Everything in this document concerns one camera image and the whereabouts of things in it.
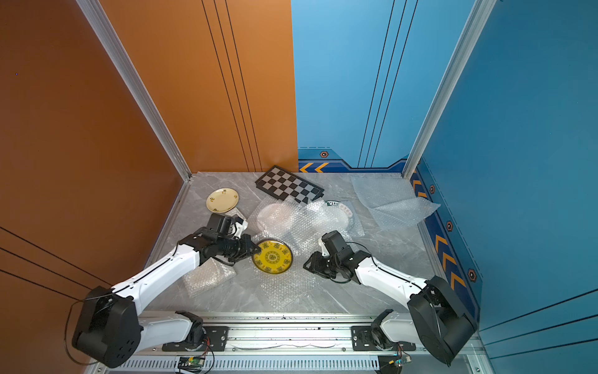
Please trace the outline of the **yellow black patterned plate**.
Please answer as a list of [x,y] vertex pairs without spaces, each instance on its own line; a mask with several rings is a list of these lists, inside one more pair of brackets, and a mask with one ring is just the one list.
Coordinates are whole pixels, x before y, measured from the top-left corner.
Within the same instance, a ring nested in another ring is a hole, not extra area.
[[294,262],[290,247],[275,239],[265,239],[258,244],[260,253],[252,256],[256,268],[266,274],[283,274]]

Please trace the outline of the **cream yellow dinner plate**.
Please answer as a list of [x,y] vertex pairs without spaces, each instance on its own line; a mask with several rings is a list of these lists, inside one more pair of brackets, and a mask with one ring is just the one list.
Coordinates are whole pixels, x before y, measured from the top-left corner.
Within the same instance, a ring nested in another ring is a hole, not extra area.
[[226,213],[239,203],[239,193],[235,189],[222,188],[213,191],[206,199],[206,207],[213,213]]

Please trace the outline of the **bubble wrap sheet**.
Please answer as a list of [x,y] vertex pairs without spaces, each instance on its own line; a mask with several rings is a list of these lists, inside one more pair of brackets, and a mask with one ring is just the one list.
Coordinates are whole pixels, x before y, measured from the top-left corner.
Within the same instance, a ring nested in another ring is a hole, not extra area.
[[417,226],[441,206],[416,196],[401,175],[367,173],[352,175],[350,180],[359,201],[384,230]]

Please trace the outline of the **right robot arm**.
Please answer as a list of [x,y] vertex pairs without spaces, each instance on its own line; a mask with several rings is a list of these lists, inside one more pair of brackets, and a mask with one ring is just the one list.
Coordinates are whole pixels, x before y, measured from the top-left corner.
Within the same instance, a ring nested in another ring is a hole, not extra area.
[[306,271],[336,284],[372,288],[409,311],[384,310],[369,327],[354,333],[355,350],[373,348],[403,355],[405,347],[421,346],[450,366],[476,333],[477,321],[444,278],[426,280],[393,269],[364,246],[355,251],[338,231],[323,235],[319,246],[304,263]]

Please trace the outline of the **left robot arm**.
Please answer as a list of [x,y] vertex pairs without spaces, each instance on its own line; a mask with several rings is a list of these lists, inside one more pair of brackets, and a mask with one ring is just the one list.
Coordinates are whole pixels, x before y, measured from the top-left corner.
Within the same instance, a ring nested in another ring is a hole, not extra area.
[[110,288],[97,287],[82,300],[71,347],[114,369],[135,353],[163,344],[200,348],[207,333],[200,316],[175,311],[144,317],[146,307],[173,283],[211,259],[227,266],[260,253],[239,216],[214,213],[208,223],[179,240],[168,254]]

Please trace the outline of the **small square marker tile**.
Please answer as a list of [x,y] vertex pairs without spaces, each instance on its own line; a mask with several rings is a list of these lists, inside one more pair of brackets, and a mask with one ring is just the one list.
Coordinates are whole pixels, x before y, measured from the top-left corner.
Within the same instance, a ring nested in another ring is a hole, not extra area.
[[241,211],[238,210],[237,208],[234,208],[233,210],[230,210],[230,213],[232,213],[234,216],[237,216],[237,217],[241,218],[244,221],[247,220],[247,218],[243,215],[243,213],[241,213]]

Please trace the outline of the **black white checkerboard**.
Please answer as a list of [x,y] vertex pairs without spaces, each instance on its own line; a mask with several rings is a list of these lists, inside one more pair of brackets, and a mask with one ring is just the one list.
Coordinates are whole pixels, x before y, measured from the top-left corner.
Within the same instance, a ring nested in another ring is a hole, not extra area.
[[257,189],[274,199],[292,198],[299,204],[309,204],[323,198],[324,188],[303,179],[284,168],[274,165],[256,181]]

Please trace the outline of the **right circuit board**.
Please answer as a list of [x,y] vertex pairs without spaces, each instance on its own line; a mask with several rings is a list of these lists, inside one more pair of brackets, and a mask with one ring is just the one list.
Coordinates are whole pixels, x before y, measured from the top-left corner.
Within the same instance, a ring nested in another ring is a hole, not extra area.
[[377,374],[401,374],[405,365],[412,363],[410,355],[379,355]]

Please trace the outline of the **circuit board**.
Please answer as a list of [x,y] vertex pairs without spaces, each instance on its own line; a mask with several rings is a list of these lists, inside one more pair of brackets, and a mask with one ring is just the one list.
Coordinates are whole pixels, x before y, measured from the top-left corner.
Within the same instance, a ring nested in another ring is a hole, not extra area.
[[177,364],[177,373],[202,373],[206,358],[202,356],[181,357]]
[[405,365],[412,363],[410,355],[379,355],[377,374],[401,374]]

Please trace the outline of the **left circuit board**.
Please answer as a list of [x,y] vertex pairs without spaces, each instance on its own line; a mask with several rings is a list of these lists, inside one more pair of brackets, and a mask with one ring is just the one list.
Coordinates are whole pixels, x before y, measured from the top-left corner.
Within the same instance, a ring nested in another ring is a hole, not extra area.
[[177,373],[202,373],[206,358],[202,356],[181,357],[177,364]]

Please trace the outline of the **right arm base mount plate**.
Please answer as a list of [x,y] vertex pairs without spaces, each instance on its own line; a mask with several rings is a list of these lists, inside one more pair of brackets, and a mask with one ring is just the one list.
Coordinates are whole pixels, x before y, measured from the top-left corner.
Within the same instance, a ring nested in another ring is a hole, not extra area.
[[355,352],[415,352],[417,346],[407,341],[392,342],[381,329],[371,326],[353,326],[350,328],[353,350]]

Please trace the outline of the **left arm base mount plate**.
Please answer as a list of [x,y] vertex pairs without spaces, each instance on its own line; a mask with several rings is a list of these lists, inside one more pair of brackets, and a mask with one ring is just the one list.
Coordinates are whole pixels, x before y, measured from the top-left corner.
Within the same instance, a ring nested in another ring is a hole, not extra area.
[[230,328],[226,326],[208,326],[193,329],[181,342],[162,345],[163,352],[223,352],[227,345]]

